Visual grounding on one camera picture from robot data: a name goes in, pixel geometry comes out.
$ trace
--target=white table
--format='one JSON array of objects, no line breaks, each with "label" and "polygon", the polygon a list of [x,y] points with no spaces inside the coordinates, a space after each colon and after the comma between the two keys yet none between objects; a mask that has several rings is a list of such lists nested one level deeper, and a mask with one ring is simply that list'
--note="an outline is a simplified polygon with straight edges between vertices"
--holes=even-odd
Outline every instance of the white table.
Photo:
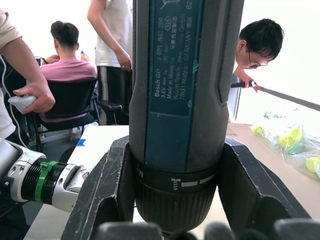
[{"label": "white table", "polygon": [[[68,163],[94,167],[107,152],[112,142],[129,134],[128,126],[89,126],[81,139],[84,146],[77,146]],[[227,138],[245,144],[252,154],[272,170],[284,182],[304,209],[314,219],[320,219],[320,182],[298,172],[281,160],[276,154],[259,142],[248,126],[229,124]],[[25,240],[59,240],[69,218],[69,213],[49,205],[44,205],[34,220]],[[143,221],[137,212],[134,222]],[[192,230],[199,239],[203,238],[206,225],[220,221],[228,224],[218,191],[216,192],[210,211],[204,222]]]}]

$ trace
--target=window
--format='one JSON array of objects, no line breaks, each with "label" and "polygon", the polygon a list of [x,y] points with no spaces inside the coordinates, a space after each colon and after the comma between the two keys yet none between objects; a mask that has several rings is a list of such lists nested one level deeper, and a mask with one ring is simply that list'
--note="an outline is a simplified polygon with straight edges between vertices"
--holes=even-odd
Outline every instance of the window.
[{"label": "window", "polygon": [[[267,67],[247,70],[246,73],[265,88],[320,104],[319,11],[320,1],[315,0],[245,0],[241,28],[269,18],[284,30],[279,56]],[[296,108],[302,107],[267,93],[257,94],[253,89],[243,89],[237,121],[254,123],[264,119],[265,113],[285,116]]]}]

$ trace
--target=white t-shirt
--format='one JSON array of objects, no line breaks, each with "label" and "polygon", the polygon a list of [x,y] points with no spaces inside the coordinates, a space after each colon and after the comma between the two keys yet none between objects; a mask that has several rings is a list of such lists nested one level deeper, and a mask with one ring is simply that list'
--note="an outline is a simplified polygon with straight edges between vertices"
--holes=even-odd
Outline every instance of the white t-shirt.
[{"label": "white t-shirt", "polygon": [[[132,0],[105,0],[106,8],[103,19],[112,36],[129,54],[133,56],[132,37]],[[114,51],[98,36],[95,48],[95,64],[97,66],[120,67]]]},{"label": "white t-shirt", "polygon": [[[0,8],[0,49],[3,48],[8,42],[20,38],[21,34],[18,30],[10,24],[9,14],[4,9]],[[0,138],[9,137],[16,127],[12,123],[7,109],[4,103],[4,95],[0,90]]]}]

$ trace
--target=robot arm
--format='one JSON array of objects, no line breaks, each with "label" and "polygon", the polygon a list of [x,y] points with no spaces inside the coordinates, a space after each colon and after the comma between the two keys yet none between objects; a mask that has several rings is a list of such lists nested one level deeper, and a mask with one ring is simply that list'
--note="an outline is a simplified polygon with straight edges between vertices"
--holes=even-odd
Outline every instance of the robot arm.
[{"label": "robot arm", "polygon": [[47,159],[0,138],[1,194],[17,202],[41,202],[71,212],[90,171]]}]

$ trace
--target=white wall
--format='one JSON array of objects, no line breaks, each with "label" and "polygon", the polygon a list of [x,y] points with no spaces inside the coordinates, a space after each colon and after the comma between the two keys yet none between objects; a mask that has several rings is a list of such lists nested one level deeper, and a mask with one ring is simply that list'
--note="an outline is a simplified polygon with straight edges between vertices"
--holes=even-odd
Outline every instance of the white wall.
[{"label": "white wall", "polygon": [[[269,18],[284,29],[279,56],[266,67],[247,70],[258,84],[297,98],[320,104],[320,1],[245,0],[241,28]],[[250,122],[257,112],[287,110],[279,98],[252,89],[241,91],[238,119]]]},{"label": "white wall", "polygon": [[90,0],[5,0],[1,3],[35,56],[56,53],[50,27],[60,20],[74,24],[79,30],[77,56],[80,57],[83,50],[94,60],[97,34],[87,20],[89,5]]}]

